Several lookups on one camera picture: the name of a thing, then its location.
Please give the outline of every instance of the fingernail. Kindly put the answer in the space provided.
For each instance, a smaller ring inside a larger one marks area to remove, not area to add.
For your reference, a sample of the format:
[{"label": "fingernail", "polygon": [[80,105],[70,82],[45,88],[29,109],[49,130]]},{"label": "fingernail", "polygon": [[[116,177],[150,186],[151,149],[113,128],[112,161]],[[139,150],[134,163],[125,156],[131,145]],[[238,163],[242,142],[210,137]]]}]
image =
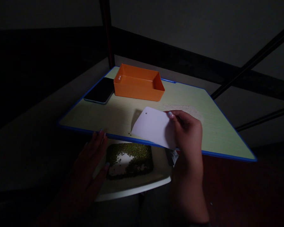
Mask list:
[{"label": "fingernail", "polygon": [[107,170],[108,170],[108,168],[109,168],[109,166],[110,166],[110,163],[109,163],[109,162],[107,162],[107,163],[105,164],[105,166],[103,167],[103,169],[104,169],[105,171],[107,171]]},{"label": "fingernail", "polygon": [[174,118],[174,115],[173,115],[173,113],[172,112],[168,112],[168,116],[169,116],[169,118]]}]

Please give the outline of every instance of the black metal rod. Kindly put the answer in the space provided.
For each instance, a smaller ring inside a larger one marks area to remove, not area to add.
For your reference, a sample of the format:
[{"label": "black metal rod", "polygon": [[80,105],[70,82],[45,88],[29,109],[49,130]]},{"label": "black metal rod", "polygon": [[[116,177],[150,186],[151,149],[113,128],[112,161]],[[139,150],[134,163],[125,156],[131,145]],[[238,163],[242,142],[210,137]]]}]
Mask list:
[{"label": "black metal rod", "polygon": [[109,0],[99,0],[102,22],[105,28],[105,34],[107,39],[107,49],[108,49],[108,62],[109,68],[113,68],[115,66],[115,55],[113,53],[113,48],[111,45],[111,17],[110,17],[110,6]]},{"label": "black metal rod", "polygon": [[277,118],[277,117],[281,117],[284,115],[284,108],[283,109],[280,109],[278,111],[275,111],[275,112],[272,112],[266,116],[263,116],[263,117],[260,117],[254,121],[251,121],[251,122],[248,122],[244,125],[241,125],[239,127],[236,128],[236,130],[239,132],[239,131],[243,131],[245,129],[248,129],[248,128],[251,128],[253,126],[256,126],[256,125],[259,125],[259,124],[262,124],[266,121],[269,121],[269,120],[272,120],[274,118]]},{"label": "black metal rod", "polygon": [[245,65],[243,65],[234,76],[226,80],[214,93],[212,93],[212,99],[216,99],[223,92],[225,92],[234,81],[240,77],[245,71],[251,70],[260,61],[266,58],[271,52],[278,48],[282,43],[284,43],[284,29],[276,35],[265,47],[263,47],[256,55],[254,55]]}]

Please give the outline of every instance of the light green tabletop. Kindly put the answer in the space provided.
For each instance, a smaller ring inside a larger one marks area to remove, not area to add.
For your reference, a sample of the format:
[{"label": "light green tabletop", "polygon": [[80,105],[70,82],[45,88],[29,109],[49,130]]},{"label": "light green tabletop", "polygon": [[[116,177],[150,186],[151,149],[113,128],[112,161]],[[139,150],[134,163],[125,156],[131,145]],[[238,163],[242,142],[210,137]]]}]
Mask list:
[{"label": "light green tabletop", "polygon": [[[105,77],[114,79],[118,70],[119,67],[114,67]],[[204,118],[203,154],[244,161],[257,160],[204,89],[168,81],[162,83],[165,92],[159,102],[119,97],[115,94],[106,105],[81,99],[59,121],[59,125],[85,132],[103,128],[111,138],[144,143],[142,138],[131,134],[131,128],[146,106],[166,111],[164,105],[190,105]]]}]

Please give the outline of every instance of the white paper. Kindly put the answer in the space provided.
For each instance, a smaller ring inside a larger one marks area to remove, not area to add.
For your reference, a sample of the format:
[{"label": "white paper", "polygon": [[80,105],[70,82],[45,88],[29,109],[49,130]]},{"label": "white paper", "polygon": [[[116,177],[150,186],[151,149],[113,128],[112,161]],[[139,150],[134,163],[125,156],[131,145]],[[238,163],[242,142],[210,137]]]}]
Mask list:
[{"label": "white paper", "polygon": [[133,126],[132,134],[174,150],[174,125],[167,113],[145,107]]}]

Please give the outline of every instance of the smartphone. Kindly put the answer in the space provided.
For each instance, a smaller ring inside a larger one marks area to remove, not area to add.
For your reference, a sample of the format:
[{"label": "smartphone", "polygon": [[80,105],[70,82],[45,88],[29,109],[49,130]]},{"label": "smartphone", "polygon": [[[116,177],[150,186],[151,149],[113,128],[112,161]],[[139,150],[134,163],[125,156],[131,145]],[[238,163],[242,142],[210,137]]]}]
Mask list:
[{"label": "smartphone", "polygon": [[106,105],[114,93],[114,80],[104,77],[97,85],[84,96],[84,100]]}]

